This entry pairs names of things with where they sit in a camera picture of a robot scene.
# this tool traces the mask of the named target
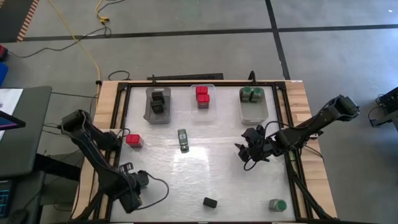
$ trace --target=black block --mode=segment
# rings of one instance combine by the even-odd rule
[[[161,92],[161,91],[152,92],[152,100],[153,101],[160,100],[162,103],[164,103],[163,92]]]
[[[211,198],[205,197],[203,200],[203,204],[206,206],[209,206],[210,208],[216,208],[217,207],[217,201],[213,200]]]
[[[150,107],[154,113],[163,113],[163,103],[160,100],[151,101]]]

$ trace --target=gray floor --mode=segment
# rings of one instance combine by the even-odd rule
[[[101,26],[94,15],[97,1],[54,0],[75,34]],[[398,24],[397,1],[272,0],[279,27],[358,26]],[[125,1],[103,11],[115,34],[176,30],[270,28],[267,8],[260,0]],[[68,35],[46,1],[36,10],[27,36]],[[349,123],[334,123],[320,137],[326,171],[338,216],[359,222],[398,222],[398,133],[389,124],[371,128],[367,113],[378,94],[398,85],[398,30],[356,30],[281,33],[292,79],[303,80],[314,112],[338,94],[361,106]],[[61,47],[70,41],[5,44],[24,55],[44,46]],[[255,70],[261,79],[283,79],[272,34],[225,34],[184,37],[146,37],[84,40],[102,72],[128,70],[131,78],[223,72],[227,79],[247,78]],[[51,85],[54,91],[95,94],[93,64],[74,46],[63,52],[42,52],[28,59],[11,57],[3,87]],[[53,95],[48,122],[90,100]],[[64,138],[43,134],[40,151],[72,152]],[[42,223],[59,217],[50,208]]]

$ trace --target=monitor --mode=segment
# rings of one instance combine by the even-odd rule
[[[23,127],[25,127],[25,122],[0,111],[0,131]]]

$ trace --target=green cylinder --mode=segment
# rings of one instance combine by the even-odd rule
[[[272,199],[269,201],[269,210],[274,212],[283,212],[286,210],[287,204],[282,199]]]

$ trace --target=red block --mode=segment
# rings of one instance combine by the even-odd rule
[[[139,134],[128,134],[126,136],[126,144],[130,147],[142,147],[143,140]]]
[[[209,108],[210,96],[209,94],[205,95],[197,95],[197,102],[199,109],[207,109]]]
[[[197,86],[196,92],[197,92],[197,95],[207,94],[207,86]]]

